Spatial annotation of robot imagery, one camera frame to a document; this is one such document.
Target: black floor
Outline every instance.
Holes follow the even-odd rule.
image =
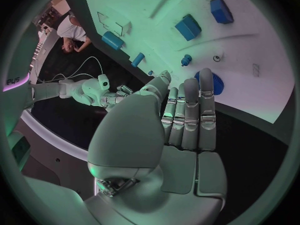
[[[92,45],[82,53],[66,55],[61,52],[61,43],[58,41],[50,52],[40,72],[40,79],[50,80],[58,73],[71,75],[86,58],[95,56],[110,80],[111,91],[116,91],[121,84],[134,91],[143,86],[142,82]],[[78,73],[96,77],[101,71],[98,63],[91,59]],[[82,75],[74,81],[87,78]],[[72,98],[57,97],[35,103],[32,114],[57,135],[87,149],[106,111],[101,107],[80,104]],[[225,225],[243,213],[264,192],[281,165],[287,146],[224,113],[217,112],[216,116],[216,152],[220,154],[226,169],[228,194],[226,205],[215,224]]]

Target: white shirt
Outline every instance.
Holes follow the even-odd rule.
[[[84,29],[80,26],[73,25],[70,22],[70,15],[68,15],[58,26],[57,35],[61,38],[69,38],[85,42],[87,35]]]

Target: cable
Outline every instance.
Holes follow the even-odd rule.
[[[54,78],[57,77],[58,75],[62,75],[62,76],[64,77],[64,79],[71,79],[71,78],[77,77],[77,76],[79,76],[79,75],[87,75],[87,76],[90,76],[90,77],[92,77],[92,78],[94,79],[94,77],[93,77],[92,75],[87,74],[87,73],[80,73],[80,74],[78,74],[78,75],[73,76],[75,73],[78,72],[78,70],[79,70],[79,69],[85,64],[85,62],[86,62],[87,60],[89,60],[90,58],[94,58],[94,59],[97,60],[98,64],[100,65],[100,68],[101,68],[101,74],[103,74],[103,69],[102,69],[102,66],[101,66],[99,60],[98,60],[96,57],[94,57],[94,56],[90,56],[90,57],[88,57],[88,58],[81,64],[81,66],[80,66],[80,67],[79,67],[72,75],[70,75],[70,76],[68,76],[68,77],[65,77],[65,75],[63,75],[62,73],[59,73],[59,74],[55,75],[55,76],[52,78],[52,80],[49,80],[49,81],[42,81],[42,80],[40,80],[40,79],[38,78],[37,70],[36,70],[36,68],[34,68],[35,75],[36,75],[36,77],[37,77],[37,80],[38,80],[39,82],[41,82],[41,83],[50,83],[50,82],[53,82],[53,81],[58,81],[58,80],[63,79],[63,78],[54,79]]]

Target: person's arm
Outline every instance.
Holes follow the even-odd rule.
[[[82,28],[82,26],[80,25],[80,23],[79,23],[79,21],[77,20],[76,17],[71,17],[70,22],[71,22],[71,24]]]
[[[92,43],[91,40],[88,37],[86,37],[84,44],[82,44],[82,46],[80,48],[74,47],[74,50],[79,53],[83,49],[85,49],[88,45],[90,45],[91,43]]]

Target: purple light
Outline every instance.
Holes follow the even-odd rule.
[[[28,73],[27,76],[22,79],[21,81],[19,81],[18,83],[15,83],[15,84],[11,84],[11,85],[8,85],[6,86],[4,89],[3,89],[3,92],[5,91],[8,91],[8,90],[11,90],[11,89],[15,89],[23,84],[25,84],[28,80],[29,80],[29,77],[30,77],[30,74]]]

